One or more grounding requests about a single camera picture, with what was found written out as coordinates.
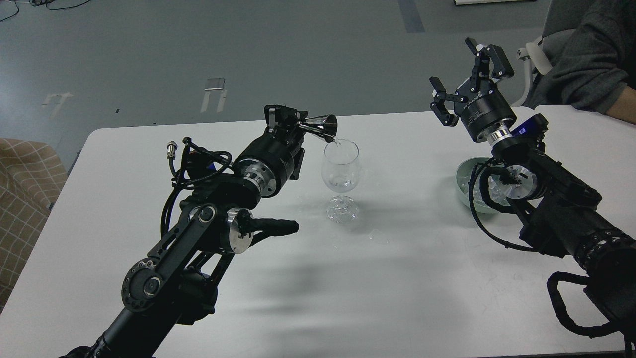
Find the cable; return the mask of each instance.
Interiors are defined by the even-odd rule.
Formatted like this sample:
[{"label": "cable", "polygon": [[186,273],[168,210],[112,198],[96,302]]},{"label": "cable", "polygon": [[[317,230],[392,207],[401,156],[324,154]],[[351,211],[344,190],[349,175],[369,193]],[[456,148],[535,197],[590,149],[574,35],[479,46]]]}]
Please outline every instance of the cable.
[{"label": "cable", "polygon": [[[177,197],[179,196],[179,193],[181,193],[182,190],[195,190],[197,188],[195,184],[210,180],[214,176],[221,174],[225,169],[229,168],[232,164],[232,155],[229,152],[225,152],[222,150],[217,152],[211,152],[203,147],[198,147],[197,145],[192,143],[189,138],[187,138],[187,140],[184,139],[184,144],[186,144],[186,147],[183,149],[183,153],[181,154],[181,167],[178,170],[175,170],[174,160],[170,159],[168,161],[168,164],[170,166],[170,171],[172,172],[172,176],[173,176],[172,180],[174,183],[172,184],[172,186],[174,187],[174,190],[172,191],[172,193],[170,193],[170,195],[168,196],[168,199],[165,202],[165,205],[163,206],[162,217],[160,222],[161,223],[160,232],[162,236],[165,235],[168,232],[168,230],[170,230],[170,217],[172,216],[174,203],[176,202]],[[220,163],[221,167],[205,176],[202,176],[201,178],[197,178],[194,180],[186,179],[184,174],[186,172],[186,166],[188,163],[188,155],[190,154],[190,148],[192,148],[194,151],[198,153],[205,154],[205,155],[208,155],[209,157],[212,157],[212,162]]]},{"label": "cable", "polygon": [[510,241],[506,241],[496,237],[494,234],[490,233],[490,231],[486,229],[486,227],[481,223],[479,216],[477,216],[477,211],[475,210],[475,204],[474,204],[474,194],[473,194],[475,181],[477,180],[477,177],[479,177],[481,172],[486,168],[486,166],[488,166],[493,160],[494,158],[490,158],[486,163],[477,163],[475,164],[475,166],[473,167],[473,170],[471,171],[471,179],[468,182],[468,203],[470,204],[471,214],[473,215],[473,219],[477,223],[477,226],[479,226],[479,228],[486,235],[488,235],[491,239],[495,240],[501,245],[504,245],[506,248],[514,248],[515,250],[519,250],[519,251],[536,252],[536,250],[532,247],[517,245],[516,243],[512,243]]},{"label": "cable", "polygon": [[10,18],[14,17],[15,15],[18,15],[20,13],[20,8],[18,7],[18,3],[16,3],[15,1],[9,1],[10,3],[13,3],[15,5],[15,13],[9,17],[5,17],[4,19],[0,20],[0,22],[5,21],[5,20],[9,20]]},{"label": "cable", "polygon": [[91,0],[86,0],[86,1],[84,1],[83,3],[81,3],[81,4],[79,4],[79,5],[69,6],[68,8],[57,8],[57,9],[51,9],[51,8],[49,8],[49,7],[48,7],[48,5],[49,5],[50,3],[52,3],[52,2],[54,2],[54,1],[55,1],[55,0],[45,3],[45,7],[46,7],[47,9],[51,10],[51,11],[75,9],[75,8],[79,8],[80,6],[82,6],[82,5],[84,5],[84,4],[90,3],[90,1],[91,1]]}]

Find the black cable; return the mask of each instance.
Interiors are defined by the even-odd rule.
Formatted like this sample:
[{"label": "black cable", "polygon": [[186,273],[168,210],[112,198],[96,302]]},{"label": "black cable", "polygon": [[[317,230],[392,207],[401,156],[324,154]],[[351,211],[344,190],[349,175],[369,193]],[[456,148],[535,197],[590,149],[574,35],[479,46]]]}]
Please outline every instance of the black cable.
[{"label": "black cable", "polygon": [[[172,186],[174,187],[174,190],[172,191],[172,193],[170,193],[163,206],[160,222],[160,232],[162,236],[165,235],[168,230],[170,230],[170,219],[172,216],[172,210],[174,209],[174,203],[176,202],[179,193],[181,193],[182,190],[196,189],[197,186],[195,184],[210,180],[212,177],[222,173],[225,169],[229,168],[232,163],[232,155],[229,152],[225,152],[222,150],[211,152],[203,147],[199,147],[196,144],[192,143],[189,138],[184,138],[184,144],[186,145],[186,147],[183,149],[183,153],[181,154],[181,167],[179,168],[179,170],[175,170],[173,159],[169,159],[168,161],[170,171],[172,172],[173,176],[174,184]],[[190,148],[201,154],[212,157],[212,161],[221,163],[221,167],[208,175],[202,176],[201,178],[187,180],[184,174],[188,162],[188,155],[190,154]]]},{"label": "black cable", "polygon": [[168,159],[168,165],[170,166],[170,171],[172,172],[172,176],[176,178],[177,171],[174,169],[174,158]]},{"label": "black cable", "polygon": [[552,302],[552,308],[555,311],[555,315],[561,325],[563,325],[568,331],[590,338],[603,337],[607,336],[608,334],[618,332],[618,325],[616,325],[614,322],[608,322],[600,326],[592,327],[583,327],[576,324],[572,317],[570,317],[570,315],[567,313],[565,301],[563,301],[563,297],[558,291],[559,282],[569,282],[576,285],[586,286],[589,284],[590,278],[585,276],[573,275],[572,273],[567,272],[555,272],[550,275],[548,281],[546,282],[546,286],[548,287],[548,295],[550,296],[550,302]]},{"label": "black cable", "polygon": [[0,22],[5,21],[5,20],[9,20],[10,18],[12,18],[15,15],[18,15],[20,13],[20,8],[18,7],[18,3],[16,3],[16,1],[9,1],[10,3],[13,3],[15,5],[15,13],[13,15],[9,16],[9,17],[5,17],[4,19],[0,20]]},{"label": "black cable", "polygon": [[46,7],[47,9],[51,10],[51,11],[57,11],[57,10],[68,10],[68,9],[75,9],[75,8],[79,8],[80,6],[82,6],[82,5],[84,5],[84,4],[90,3],[90,1],[91,1],[91,0],[86,0],[86,1],[84,1],[83,3],[81,3],[81,4],[79,4],[79,5],[69,6],[68,8],[57,8],[57,9],[51,9],[51,8],[49,8],[49,7],[48,7],[48,5],[49,5],[50,3],[52,3],[52,2],[53,2],[53,1],[50,1],[50,2],[47,2],[47,3],[45,4],[45,7]]},{"label": "black cable", "polygon": [[473,215],[473,219],[477,223],[477,226],[479,226],[479,228],[486,235],[488,235],[491,239],[495,240],[501,245],[504,245],[506,248],[514,248],[515,250],[519,250],[519,251],[536,252],[536,250],[532,247],[517,245],[516,243],[512,243],[510,241],[506,241],[496,237],[494,234],[492,234],[490,231],[486,229],[486,227],[481,223],[479,216],[477,216],[477,211],[475,210],[475,205],[474,205],[474,194],[473,194],[475,181],[477,180],[477,177],[479,176],[479,174],[481,174],[481,172],[486,168],[486,166],[488,166],[493,161],[494,161],[494,158],[490,158],[486,163],[477,163],[475,164],[475,166],[473,167],[473,170],[471,171],[470,181],[468,181],[468,203],[471,209],[471,214]]}]

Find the person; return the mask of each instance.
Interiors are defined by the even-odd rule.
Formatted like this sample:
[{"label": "person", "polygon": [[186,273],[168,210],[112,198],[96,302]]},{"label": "person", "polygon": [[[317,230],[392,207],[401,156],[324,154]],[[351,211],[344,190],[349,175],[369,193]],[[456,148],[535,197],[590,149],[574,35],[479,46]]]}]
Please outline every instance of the person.
[{"label": "person", "polygon": [[636,124],[636,0],[597,0],[524,106],[570,104]]}]

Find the person's arm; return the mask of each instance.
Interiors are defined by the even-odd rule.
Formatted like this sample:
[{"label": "person's arm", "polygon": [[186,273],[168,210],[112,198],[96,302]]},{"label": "person's arm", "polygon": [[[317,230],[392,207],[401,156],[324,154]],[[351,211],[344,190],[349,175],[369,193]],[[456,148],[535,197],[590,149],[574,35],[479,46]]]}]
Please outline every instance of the person's arm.
[{"label": "person's arm", "polygon": [[627,86],[605,113],[610,117],[636,124],[636,90]]}]

